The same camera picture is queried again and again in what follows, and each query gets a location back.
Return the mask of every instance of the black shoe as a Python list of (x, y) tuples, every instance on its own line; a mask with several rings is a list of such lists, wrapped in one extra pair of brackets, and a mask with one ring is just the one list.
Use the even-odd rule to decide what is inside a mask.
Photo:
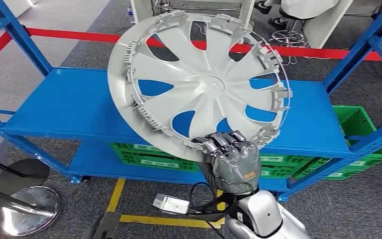
[(281, 21), (281, 17), (278, 18), (270, 18), (269, 24), (274, 26), (279, 30), (286, 30), (287, 21)]
[(264, 3), (266, 1), (259, 1), (254, 3), (254, 8), (260, 11), (262, 14), (269, 14), (270, 10), (272, 9), (272, 6), (264, 6)]

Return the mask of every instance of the stanchion base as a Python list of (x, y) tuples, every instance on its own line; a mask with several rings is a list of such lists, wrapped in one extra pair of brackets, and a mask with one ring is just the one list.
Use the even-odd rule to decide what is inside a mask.
[(32, 175), (19, 177), (7, 171), (0, 173), (0, 192), (11, 195), (21, 189), (40, 186), (49, 175), (49, 167), (38, 159), (28, 158), (8, 166), (20, 173)]
[(60, 199), (50, 188), (42, 186), (25, 188), (11, 196), (28, 204), (43, 207), (53, 212), (53, 216), (27, 215), (8, 208), (0, 208), (0, 230), (7, 235), (18, 237), (39, 232), (51, 225), (59, 215)]

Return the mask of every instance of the blue shelf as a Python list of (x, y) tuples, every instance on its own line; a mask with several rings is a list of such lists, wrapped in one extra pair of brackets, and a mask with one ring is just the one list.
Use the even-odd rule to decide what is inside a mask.
[[(71, 162), (68, 173), (165, 183), (205, 182), (202, 173), (123, 164), (109, 144), (101, 141), (83, 141)], [(286, 179), (262, 178), (259, 187), (275, 192), (288, 190)]]
[[(123, 120), (106, 70), (56, 68), (0, 130), (8, 134), (147, 144)], [(291, 109), (265, 153), (344, 157), (351, 152), (322, 82), (290, 81)]]

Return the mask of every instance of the black stanchion base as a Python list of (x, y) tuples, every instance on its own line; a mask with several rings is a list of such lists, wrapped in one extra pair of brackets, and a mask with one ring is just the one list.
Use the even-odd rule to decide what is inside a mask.
[(29, 175), (19, 177), (7, 171), (0, 173), (0, 192), (11, 195), (21, 189), (40, 186), (49, 175), (49, 167), (38, 159), (28, 158), (9, 166), (16, 171)]

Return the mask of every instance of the gray robotic hand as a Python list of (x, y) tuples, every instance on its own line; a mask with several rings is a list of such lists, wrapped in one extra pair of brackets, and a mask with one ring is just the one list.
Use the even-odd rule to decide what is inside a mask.
[(207, 182), (215, 189), (235, 195), (251, 194), (258, 189), (260, 159), (257, 146), (239, 131), (212, 133), (197, 137), (205, 153), (205, 161), (198, 163)]

